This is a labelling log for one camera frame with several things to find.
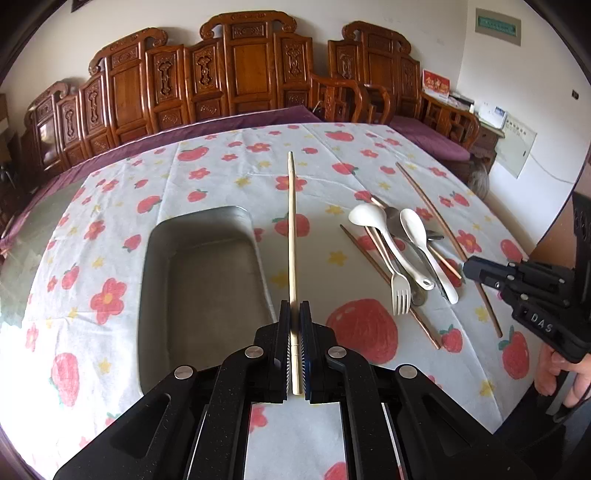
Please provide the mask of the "white plastic spoon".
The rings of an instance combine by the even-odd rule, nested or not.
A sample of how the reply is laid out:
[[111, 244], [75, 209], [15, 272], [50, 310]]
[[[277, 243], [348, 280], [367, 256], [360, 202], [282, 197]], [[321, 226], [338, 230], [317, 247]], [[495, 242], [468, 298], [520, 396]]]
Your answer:
[[391, 252], [394, 254], [394, 258], [398, 260], [403, 269], [414, 279], [414, 281], [425, 291], [431, 291], [435, 288], [434, 281], [412, 265], [404, 257], [394, 242], [388, 229], [386, 212], [383, 209], [369, 203], [358, 205], [349, 212], [349, 221], [358, 226], [373, 227], [377, 229], [385, 239]]
[[406, 208], [401, 210], [399, 219], [408, 239], [423, 253], [430, 263], [448, 301], [452, 305], [457, 304], [459, 302], [459, 294], [438, 263], [436, 257], [429, 250], [427, 231], [420, 216], [412, 209]]

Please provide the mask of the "white plastic fork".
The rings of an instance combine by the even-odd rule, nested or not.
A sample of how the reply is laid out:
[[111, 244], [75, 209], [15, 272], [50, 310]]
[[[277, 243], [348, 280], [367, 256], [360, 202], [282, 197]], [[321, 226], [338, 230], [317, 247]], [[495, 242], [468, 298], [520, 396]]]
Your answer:
[[384, 245], [380, 232], [375, 230], [375, 236], [380, 255], [391, 273], [390, 283], [394, 314], [405, 315], [410, 310], [412, 300], [409, 281], [406, 277], [401, 275], [396, 268], [394, 268], [394, 263], [392, 262], [386, 245]]

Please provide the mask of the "metal spoon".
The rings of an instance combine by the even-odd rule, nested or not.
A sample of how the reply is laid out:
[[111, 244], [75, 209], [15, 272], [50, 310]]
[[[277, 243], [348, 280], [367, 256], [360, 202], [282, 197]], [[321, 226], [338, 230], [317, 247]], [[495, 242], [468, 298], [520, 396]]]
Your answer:
[[413, 262], [417, 268], [421, 269], [423, 273], [428, 275], [437, 286], [439, 293], [444, 298], [447, 298], [445, 292], [443, 291], [441, 280], [434, 272], [431, 263], [426, 258], [423, 251], [408, 237], [403, 226], [401, 225], [400, 211], [392, 206], [387, 206], [385, 211], [387, 215], [387, 225], [391, 235], [398, 240], [404, 241], [405, 244], [411, 249], [411, 253], [408, 254], [409, 261]]

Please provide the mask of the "wooden side table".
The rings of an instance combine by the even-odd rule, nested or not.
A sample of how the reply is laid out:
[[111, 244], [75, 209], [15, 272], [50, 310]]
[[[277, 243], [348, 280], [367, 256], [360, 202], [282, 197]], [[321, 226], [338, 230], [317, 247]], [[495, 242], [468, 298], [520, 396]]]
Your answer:
[[497, 156], [497, 144], [505, 138], [505, 134], [502, 130], [490, 126], [486, 122], [480, 121], [479, 125], [478, 136], [469, 152], [473, 161], [478, 161], [487, 172], [490, 172]]

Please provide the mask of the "strawberry flower tablecloth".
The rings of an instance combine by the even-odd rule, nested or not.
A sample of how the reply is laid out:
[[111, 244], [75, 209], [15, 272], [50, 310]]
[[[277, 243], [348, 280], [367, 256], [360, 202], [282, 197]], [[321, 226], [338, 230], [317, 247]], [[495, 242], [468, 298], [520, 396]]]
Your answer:
[[379, 197], [453, 239], [451, 264], [504, 263], [522, 249], [490, 209], [429, 154], [386, 126], [301, 124], [231, 130], [159, 147], [134, 144], [31, 212], [2, 274], [1, 425], [41, 477], [57, 470], [141, 395], [137, 332], [148, 237], [184, 214], [238, 206], [252, 218], [274, 303], [287, 296], [287, 194], [297, 194], [298, 292], [315, 322], [377, 365], [419, 367], [490, 430], [529, 388], [540, 343], [493, 290], [457, 281], [421, 316], [392, 313], [363, 258], [372, 243], [349, 211]]

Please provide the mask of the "grey metal tray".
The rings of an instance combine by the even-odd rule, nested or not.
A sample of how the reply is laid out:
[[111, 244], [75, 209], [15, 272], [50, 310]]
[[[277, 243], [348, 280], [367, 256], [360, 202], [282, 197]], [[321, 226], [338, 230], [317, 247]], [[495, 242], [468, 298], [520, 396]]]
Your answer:
[[137, 329], [142, 391], [178, 366], [221, 364], [275, 320], [248, 211], [222, 206], [152, 230]]

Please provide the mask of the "white telephone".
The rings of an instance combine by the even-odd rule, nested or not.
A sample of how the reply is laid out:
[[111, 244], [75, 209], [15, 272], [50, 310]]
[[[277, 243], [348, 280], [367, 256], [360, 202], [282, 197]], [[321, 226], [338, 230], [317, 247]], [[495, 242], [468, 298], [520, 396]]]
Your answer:
[[502, 130], [507, 119], [507, 112], [501, 107], [483, 102], [478, 109], [478, 117], [487, 125]]

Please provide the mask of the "red card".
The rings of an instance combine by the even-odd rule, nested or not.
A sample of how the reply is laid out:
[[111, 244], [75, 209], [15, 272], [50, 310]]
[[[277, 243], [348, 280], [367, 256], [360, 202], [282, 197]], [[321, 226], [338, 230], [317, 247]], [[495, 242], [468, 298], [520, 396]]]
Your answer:
[[422, 88], [426, 94], [432, 97], [447, 100], [451, 93], [451, 81], [445, 76], [424, 69], [422, 71]]

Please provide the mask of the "carved wooden sofa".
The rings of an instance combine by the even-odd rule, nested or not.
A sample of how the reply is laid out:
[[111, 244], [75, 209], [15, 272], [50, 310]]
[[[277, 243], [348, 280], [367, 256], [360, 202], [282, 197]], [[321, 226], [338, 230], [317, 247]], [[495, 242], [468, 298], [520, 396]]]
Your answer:
[[312, 40], [276, 10], [222, 13], [200, 42], [172, 45], [150, 27], [95, 54], [80, 88], [56, 82], [28, 107], [21, 138], [34, 186], [118, 146], [200, 121], [305, 106], [328, 122], [367, 122], [356, 80], [315, 75]]

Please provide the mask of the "white wall panel box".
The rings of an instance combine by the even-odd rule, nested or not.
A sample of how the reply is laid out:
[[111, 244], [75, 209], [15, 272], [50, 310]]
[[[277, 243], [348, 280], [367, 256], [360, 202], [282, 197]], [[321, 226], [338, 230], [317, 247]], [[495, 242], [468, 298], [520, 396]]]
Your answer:
[[496, 161], [514, 178], [518, 178], [530, 156], [537, 133], [517, 118], [508, 114], [503, 137], [497, 142]]

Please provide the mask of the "green wall sign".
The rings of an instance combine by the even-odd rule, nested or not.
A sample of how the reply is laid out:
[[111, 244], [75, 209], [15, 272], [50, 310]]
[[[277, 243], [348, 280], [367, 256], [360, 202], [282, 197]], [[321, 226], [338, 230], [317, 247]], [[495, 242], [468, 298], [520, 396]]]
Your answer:
[[520, 46], [522, 21], [502, 13], [477, 8], [475, 11], [475, 32]]

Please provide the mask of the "framed wall painting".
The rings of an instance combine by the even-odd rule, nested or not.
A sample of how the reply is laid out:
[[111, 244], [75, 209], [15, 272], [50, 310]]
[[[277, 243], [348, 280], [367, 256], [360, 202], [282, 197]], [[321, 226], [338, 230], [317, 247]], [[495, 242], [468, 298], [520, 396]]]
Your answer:
[[90, 1], [91, 0], [72, 0], [71, 12], [72, 13], [76, 12], [77, 10], [79, 10], [80, 8], [85, 6]]

